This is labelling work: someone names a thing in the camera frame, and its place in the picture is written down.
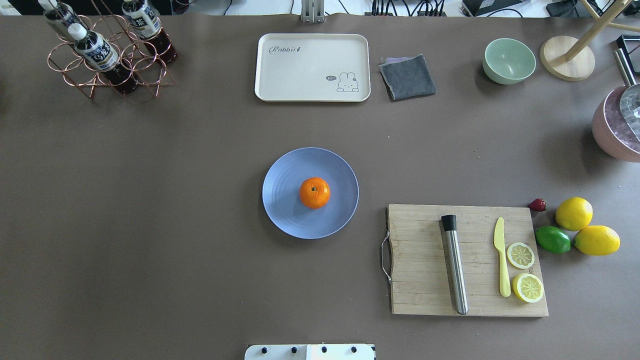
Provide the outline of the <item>orange mandarin fruit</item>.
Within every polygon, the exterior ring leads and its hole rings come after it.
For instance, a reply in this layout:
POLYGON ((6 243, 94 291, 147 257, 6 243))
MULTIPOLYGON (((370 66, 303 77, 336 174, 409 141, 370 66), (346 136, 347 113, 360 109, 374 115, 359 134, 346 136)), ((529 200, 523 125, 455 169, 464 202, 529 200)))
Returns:
POLYGON ((298 191, 302 205, 310 209, 320 209, 330 200, 329 183, 321 177, 311 177, 301 183, 298 191))

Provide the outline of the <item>blue round plate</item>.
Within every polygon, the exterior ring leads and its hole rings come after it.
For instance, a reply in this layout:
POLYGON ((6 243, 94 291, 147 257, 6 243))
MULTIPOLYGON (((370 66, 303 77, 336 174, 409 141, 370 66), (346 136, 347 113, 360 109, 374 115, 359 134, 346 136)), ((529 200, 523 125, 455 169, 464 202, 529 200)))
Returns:
POLYGON ((357 209, 359 185, 352 167, 336 153, 292 150, 266 173, 263 207, 272 222, 300 239, 321 239, 344 227, 357 209))

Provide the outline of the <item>cream rabbit tray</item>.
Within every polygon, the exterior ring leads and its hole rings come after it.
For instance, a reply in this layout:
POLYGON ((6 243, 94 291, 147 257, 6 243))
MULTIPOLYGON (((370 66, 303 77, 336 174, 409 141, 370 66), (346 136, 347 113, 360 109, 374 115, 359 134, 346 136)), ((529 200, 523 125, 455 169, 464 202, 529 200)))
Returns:
POLYGON ((268 33, 257 46, 262 101, 362 102, 371 93, 369 44, 352 33, 268 33))

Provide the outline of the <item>grey folded cloth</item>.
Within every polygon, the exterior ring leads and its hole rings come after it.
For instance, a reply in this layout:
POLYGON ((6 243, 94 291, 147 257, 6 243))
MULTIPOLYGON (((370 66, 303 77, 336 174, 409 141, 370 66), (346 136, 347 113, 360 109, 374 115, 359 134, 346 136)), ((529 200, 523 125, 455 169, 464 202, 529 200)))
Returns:
POLYGON ((437 87, 423 54, 387 57, 378 68, 393 101, 436 94, 437 87))

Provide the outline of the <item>steel muddler black tip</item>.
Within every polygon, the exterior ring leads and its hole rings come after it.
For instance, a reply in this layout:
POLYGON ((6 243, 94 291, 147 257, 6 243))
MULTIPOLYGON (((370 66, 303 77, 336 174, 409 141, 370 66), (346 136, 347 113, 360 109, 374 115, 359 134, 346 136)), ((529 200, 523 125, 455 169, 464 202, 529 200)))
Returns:
POLYGON ((469 304, 467 301, 461 250, 458 243, 457 216, 454 214, 443 215, 441 217, 441 222, 448 251, 448 270, 451 277, 450 280, 455 310, 459 315, 467 315, 469 312, 469 304))

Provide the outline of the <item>wooden cutting board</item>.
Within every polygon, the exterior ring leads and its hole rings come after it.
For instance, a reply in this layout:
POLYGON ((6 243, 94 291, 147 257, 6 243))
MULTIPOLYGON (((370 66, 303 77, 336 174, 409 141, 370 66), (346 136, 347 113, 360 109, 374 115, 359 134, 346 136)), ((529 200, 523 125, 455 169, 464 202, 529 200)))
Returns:
POLYGON ((535 303, 499 292, 499 253, 494 230, 503 218, 506 246, 524 243, 537 255, 526 207, 391 203, 387 207, 390 300, 394 315, 457 316, 441 218, 456 216, 469 316, 546 317, 546 299, 535 303))

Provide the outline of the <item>lemon slice upper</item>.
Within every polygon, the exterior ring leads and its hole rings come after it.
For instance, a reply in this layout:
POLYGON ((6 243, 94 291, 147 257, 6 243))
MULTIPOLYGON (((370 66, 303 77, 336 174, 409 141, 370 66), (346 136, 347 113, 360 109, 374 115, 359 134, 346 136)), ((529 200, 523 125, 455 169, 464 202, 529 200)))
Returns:
POLYGON ((516 242, 506 248, 506 258, 517 269, 530 269, 535 263, 535 253, 526 243, 516 242))

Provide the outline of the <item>lemon slice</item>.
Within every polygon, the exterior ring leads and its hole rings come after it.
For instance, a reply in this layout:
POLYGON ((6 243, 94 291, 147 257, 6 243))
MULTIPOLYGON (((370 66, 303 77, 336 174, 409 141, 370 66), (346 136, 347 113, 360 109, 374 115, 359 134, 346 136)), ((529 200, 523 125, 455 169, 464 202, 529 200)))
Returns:
POLYGON ((535 253, 526 243, 516 242, 506 248, 506 258, 517 269, 530 269, 535 263, 535 253))
POLYGON ((543 282, 532 273, 521 273, 514 276, 512 291, 515 296, 525 303, 537 303, 544 296, 543 282))

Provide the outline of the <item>yellow plastic knife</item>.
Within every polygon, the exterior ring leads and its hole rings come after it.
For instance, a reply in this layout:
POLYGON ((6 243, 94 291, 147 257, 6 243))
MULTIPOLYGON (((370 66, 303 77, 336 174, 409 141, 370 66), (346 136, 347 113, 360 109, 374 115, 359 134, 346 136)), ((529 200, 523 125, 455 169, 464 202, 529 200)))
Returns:
POLYGON ((509 272, 506 260, 506 248, 505 248, 505 219, 498 217, 494 225, 493 232, 493 245, 498 252, 498 264, 499 264, 499 292, 503 297, 510 297, 512 294, 509 272))

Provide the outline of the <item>red strawberry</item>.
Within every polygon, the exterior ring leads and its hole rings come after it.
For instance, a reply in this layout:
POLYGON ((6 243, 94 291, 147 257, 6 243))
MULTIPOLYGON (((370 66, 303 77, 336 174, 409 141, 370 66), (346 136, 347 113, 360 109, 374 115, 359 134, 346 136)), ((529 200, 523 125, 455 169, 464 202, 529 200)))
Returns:
POLYGON ((547 210, 547 202, 543 198, 536 198, 527 207, 534 212, 545 212, 547 210))

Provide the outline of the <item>green ceramic bowl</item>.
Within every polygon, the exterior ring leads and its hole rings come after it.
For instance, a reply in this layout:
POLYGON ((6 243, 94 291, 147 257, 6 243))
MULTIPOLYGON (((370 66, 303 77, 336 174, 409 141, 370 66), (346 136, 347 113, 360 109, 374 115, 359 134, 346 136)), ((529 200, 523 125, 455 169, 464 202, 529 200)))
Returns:
POLYGON ((482 62, 490 80, 513 85, 530 77, 537 68, 533 51, 517 39, 498 38, 487 44, 482 62))

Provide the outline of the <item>tea bottle middle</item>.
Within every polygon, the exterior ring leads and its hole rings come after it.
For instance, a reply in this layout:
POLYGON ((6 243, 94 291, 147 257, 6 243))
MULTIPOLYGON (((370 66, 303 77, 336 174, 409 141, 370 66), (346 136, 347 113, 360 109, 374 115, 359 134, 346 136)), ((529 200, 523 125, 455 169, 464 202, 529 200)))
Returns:
POLYGON ((178 57, 160 18, 147 0, 124 0, 121 9, 147 53, 156 56, 156 62, 167 65, 178 57))

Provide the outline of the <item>tea bottle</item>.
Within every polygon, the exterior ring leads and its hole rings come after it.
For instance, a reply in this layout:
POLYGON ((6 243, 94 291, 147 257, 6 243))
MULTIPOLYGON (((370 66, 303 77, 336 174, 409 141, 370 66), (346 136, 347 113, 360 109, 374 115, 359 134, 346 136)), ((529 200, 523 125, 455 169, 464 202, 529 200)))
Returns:
POLYGON ((156 56, 156 62, 167 65, 178 57, 160 18, 147 0, 124 0, 121 9, 147 53, 156 56))
POLYGON ((75 52, 94 70, 102 73, 119 93, 135 91, 137 75, 122 64, 121 56, 102 34, 85 29, 79 23, 73 23, 68 32, 73 38, 75 52))
POLYGON ((67 41, 73 41, 73 37, 69 34, 71 25, 80 24, 88 29, 83 19, 68 4, 57 0, 39 0, 38 3, 43 9, 48 25, 67 41))

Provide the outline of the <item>lemon slice lower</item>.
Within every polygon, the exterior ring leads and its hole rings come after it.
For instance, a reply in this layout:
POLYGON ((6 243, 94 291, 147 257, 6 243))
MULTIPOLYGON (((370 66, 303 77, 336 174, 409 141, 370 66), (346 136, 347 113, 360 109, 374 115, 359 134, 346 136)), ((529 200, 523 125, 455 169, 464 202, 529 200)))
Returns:
POLYGON ((512 291, 515 296, 525 303, 537 303, 544 296, 543 282, 532 273, 521 273, 514 276, 512 291))

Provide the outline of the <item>green lime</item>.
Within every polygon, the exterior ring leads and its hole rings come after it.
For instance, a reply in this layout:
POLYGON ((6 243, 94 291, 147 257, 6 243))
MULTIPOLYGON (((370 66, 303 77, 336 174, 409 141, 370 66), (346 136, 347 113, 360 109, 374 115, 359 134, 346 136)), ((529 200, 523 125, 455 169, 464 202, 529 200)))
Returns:
POLYGON ((572 243, 569 236, 558 227, 551 225, 539 227, 534 234, 538 245, 551 253, 560 255, 571 249, 572 243))

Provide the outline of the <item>yellow lemon upper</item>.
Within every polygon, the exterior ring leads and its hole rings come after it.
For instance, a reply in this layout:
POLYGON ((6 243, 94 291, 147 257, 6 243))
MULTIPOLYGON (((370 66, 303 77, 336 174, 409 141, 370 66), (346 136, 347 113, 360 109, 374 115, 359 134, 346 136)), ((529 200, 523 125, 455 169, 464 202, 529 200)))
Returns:
POLYGON ((556 223, 569 231, 580 231, 590 225, 594 216, 592 204, 582 197, 564 200, 555 212, 556 223))

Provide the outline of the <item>yellow lemon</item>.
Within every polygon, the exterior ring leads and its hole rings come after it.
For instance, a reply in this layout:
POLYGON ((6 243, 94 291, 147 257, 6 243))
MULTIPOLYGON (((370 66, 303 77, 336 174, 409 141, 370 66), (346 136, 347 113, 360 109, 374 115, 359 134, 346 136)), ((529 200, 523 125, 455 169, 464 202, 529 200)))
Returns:
POLYGON ((580 231, 590 225, 594 216, 592 204, 582 197, 564 200, 555 212, 556 223, 569 231, 580 231))
POLYGON ((605 225, 589 225, 578 231, 573 239, 579 251, 590 256, 612 255, 621 245, 618 233, 605 225))

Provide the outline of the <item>tea bottle front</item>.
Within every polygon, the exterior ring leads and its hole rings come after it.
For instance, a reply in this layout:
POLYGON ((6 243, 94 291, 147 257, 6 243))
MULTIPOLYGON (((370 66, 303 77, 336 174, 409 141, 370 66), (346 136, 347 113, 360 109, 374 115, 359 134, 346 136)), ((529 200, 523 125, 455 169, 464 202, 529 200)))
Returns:
POLYGON ((122 64, 121 56, 102 34, 85 29, 79 23, 73 23, 68 32, 73 38, 75 52, 94 70, 102 73, 119 93, 135 91, 137 75, 122 64))

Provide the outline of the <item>wooden stand with round base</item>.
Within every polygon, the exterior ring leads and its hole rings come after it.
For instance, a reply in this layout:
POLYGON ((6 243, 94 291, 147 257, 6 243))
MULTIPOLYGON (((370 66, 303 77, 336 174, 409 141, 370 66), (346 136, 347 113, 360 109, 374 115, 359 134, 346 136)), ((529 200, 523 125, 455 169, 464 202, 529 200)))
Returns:
POLYGON ((567 35, 554 36, 542 44, 539 57, 544 68, 565 81, 578 82, 588 78, 595 69, 595 56, 588 47, 592 39, 606 27, 640 32, 638 25, 613 22, 630 4, 631 0, 615 0, 602 15, 588 7, 587 11, 594 18, 594 23, 585 34, 580 38, 567 35))

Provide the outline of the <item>yellow lemon lower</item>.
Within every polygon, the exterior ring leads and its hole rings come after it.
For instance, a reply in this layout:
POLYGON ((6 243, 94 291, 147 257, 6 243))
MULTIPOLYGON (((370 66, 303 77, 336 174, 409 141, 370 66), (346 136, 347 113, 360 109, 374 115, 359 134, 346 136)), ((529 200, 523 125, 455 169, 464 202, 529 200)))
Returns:
POLYGON ((621 245, 618 233, 605 225, 589 225, 578 231, 573 239, 579 251, 590 256, 612 255, 621 245))

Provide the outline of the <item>pink bowl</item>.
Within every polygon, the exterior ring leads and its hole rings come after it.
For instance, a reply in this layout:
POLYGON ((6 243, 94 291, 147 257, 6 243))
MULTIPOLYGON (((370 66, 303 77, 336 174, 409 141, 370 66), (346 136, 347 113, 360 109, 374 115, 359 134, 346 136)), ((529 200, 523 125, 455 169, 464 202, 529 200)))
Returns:
POLYGON ((638 163, 639 141, 618 107, 625 89, 618 86, 599 103, 592 117, 592 134, 599 147, 611 157, 638 163))

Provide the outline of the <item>tea bottle back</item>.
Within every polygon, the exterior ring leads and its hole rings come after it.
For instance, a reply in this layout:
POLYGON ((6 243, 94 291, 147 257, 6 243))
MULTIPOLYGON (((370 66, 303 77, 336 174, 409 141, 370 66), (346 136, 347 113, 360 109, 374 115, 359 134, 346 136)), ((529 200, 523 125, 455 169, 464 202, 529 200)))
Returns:
POLYGON ((80 24, 88 29, 83 19, 68 4, 57 0, 39 0, 38 3, 43 9, 48 25, 67 41, 73 41, 73 37, 69 34, 71 25, 80 24))

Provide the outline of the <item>metal scoop in bowl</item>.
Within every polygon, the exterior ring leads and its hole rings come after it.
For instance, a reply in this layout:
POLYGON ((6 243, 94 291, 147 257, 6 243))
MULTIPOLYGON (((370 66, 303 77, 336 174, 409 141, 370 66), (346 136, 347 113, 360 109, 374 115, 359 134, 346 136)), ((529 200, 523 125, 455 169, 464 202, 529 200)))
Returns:
POLYGON ((614 51, 615 61, 626 86, 619 100, 619 110, 636 139, 640 140, 640 85, 636 82, 624 50, 614 51))

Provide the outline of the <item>aluminium frame post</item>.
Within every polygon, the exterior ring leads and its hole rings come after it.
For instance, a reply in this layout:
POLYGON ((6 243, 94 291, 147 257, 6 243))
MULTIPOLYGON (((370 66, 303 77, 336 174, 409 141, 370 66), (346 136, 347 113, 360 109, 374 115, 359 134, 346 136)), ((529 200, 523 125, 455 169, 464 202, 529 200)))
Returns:
POLYGON ((324 0, 301 0, 301 22, 317 24, 325 22, 324 0))

